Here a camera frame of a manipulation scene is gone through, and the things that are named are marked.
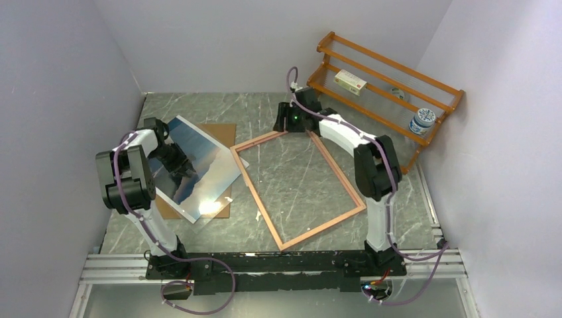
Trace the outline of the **landscape photo print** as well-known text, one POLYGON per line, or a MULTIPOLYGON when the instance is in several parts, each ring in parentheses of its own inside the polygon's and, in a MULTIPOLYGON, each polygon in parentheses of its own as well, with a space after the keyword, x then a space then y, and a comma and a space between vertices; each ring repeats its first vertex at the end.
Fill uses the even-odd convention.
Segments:
POLYGON ((192 161, 197 174, 192 178, 174 177, 157 159, 149 160, 157 196, 175 209, 183 220, 202 224, 221 210, 218 200, 241 176, 240 168, 233 158, 232 146, 224 146, 197 124, 177 116, 168 122, 168 126, 170 139, 192 161))

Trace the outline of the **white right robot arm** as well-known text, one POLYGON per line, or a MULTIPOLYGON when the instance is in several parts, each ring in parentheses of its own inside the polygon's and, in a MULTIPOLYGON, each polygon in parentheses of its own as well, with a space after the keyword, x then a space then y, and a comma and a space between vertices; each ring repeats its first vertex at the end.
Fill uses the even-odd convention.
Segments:
POLYGON ((333 109, 324 109, 311 87, 291 83, 288 91, 291 100, 279 103, 274 131, 313 132, 353 157, 355 183, 365 197, 368 215, 364 264, 371 274, 382 274, 397 257, 392 204, 402 172, 392 139, 368 134, 333 109))

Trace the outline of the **pink wooden photo frame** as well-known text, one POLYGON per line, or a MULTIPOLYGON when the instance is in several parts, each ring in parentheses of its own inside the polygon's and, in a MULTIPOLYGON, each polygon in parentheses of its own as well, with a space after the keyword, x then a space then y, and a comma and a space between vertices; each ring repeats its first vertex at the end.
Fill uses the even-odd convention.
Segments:
POLYGON ((230 148, 276 247, 285 251, 362 213, 366 204, 313 132, 268 132, 230 148))

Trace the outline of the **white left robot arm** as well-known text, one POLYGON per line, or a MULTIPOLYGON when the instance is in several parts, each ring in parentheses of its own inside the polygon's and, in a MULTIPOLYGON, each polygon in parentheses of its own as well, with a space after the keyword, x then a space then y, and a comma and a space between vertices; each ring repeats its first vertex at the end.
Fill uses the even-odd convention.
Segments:
POLYGON ((175 186, 197 173, 191 159, 169 134, 166 123, 148 118, 140 129, 126 134, 116 148, 97 153, 95 165, 106 207, 130 219, 149 244, 152 258, 163 263, 171 277, 182 278, 190 269, 190 261, 155 204, 156 184, 149 161, 157 159, 175 186))

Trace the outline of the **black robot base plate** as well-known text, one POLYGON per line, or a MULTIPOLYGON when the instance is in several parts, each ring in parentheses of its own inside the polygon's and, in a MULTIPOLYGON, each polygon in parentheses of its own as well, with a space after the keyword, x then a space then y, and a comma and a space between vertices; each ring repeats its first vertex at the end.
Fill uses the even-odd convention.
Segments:
POLYGON ((330 290, 354 292, 369 280, 405 276, 398 256, 378 265, 366 250, 191 253, 193 261, 163 264, 147 258, 149 281, 190 281, 195 295, 330 290))

